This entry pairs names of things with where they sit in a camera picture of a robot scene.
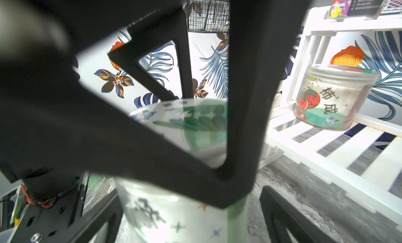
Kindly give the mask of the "white slatted wooden shelf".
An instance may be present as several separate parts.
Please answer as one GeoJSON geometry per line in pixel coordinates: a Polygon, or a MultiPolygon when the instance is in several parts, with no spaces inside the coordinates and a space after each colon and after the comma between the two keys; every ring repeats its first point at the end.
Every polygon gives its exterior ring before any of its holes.
{"type": "Polygon", "coordinates": [[[329,18],[312,8],[267,129],[282,154],[402,228],[402,15],[329,18]]]}

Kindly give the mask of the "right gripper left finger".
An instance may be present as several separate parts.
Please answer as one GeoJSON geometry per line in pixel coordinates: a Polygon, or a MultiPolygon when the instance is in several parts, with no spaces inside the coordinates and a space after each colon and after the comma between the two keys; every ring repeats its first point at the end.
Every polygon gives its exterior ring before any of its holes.
{"type": "Polygon", "coordinates": [[[71,193],[51,208],[28,206],[12,233],[10,243],[97,243],[116,240],[122,206],[114,190],[84,215],[79,212],[78,195],[71,193]]]}

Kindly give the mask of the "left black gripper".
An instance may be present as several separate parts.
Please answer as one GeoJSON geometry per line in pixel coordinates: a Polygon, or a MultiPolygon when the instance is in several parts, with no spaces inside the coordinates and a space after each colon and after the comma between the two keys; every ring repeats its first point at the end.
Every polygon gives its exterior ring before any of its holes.
{"type": "Polygon", "coordinates": [[[74,55],[137,18],[138,39],[112,53],[160,100],[173,95],[136,60],[169,41],[159,23],[182,0],[1,0],[1,172],[15,182],[64,165],[151,183],[188,178],[188,154],[79,85],[74,55]]]}

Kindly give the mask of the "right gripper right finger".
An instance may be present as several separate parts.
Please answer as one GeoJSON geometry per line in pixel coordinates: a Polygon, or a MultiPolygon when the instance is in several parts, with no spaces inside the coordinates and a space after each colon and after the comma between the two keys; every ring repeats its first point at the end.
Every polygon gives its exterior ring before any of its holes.
{"type": "Polygon", "coordinates": [[[290,243],[290,235],[299,243],[334,242],[270,186],[262,188],[260,204],[271,242],[290,243]]]}

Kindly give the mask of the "jar with tomato lid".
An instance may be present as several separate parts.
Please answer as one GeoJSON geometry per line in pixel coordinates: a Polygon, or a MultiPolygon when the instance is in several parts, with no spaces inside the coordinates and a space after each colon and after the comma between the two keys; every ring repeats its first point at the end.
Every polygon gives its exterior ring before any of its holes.
{"type": "Polygon", "coordinates": [[[339,65],[310,65],[296,98],[294,115],[324,130],[346,131],[380,73],[339,65]]]}

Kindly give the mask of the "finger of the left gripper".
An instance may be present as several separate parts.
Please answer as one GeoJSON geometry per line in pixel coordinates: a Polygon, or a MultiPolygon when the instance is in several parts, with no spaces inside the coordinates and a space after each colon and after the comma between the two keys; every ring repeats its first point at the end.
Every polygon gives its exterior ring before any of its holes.
{"type": "Polygon", "coordinates": [[[108,57],[161,101],[175,99],[163,85],[165,73],[179,70],[182,98],[194,96],[187,18],[182,8],[152,12],[131,23],[131,39],[108,57]]]}
{"type": "MultiPolygon", "coordinates": [[[[82,0],[78,49],[100,41],[151,10],[170,12],[180,0],[82,0]]],[[[280,73],[311,0],[230,0],[227,158],[213,169],[80,90],[78,167],[144,180],[225,208],[253,188],[280,73]]]]}

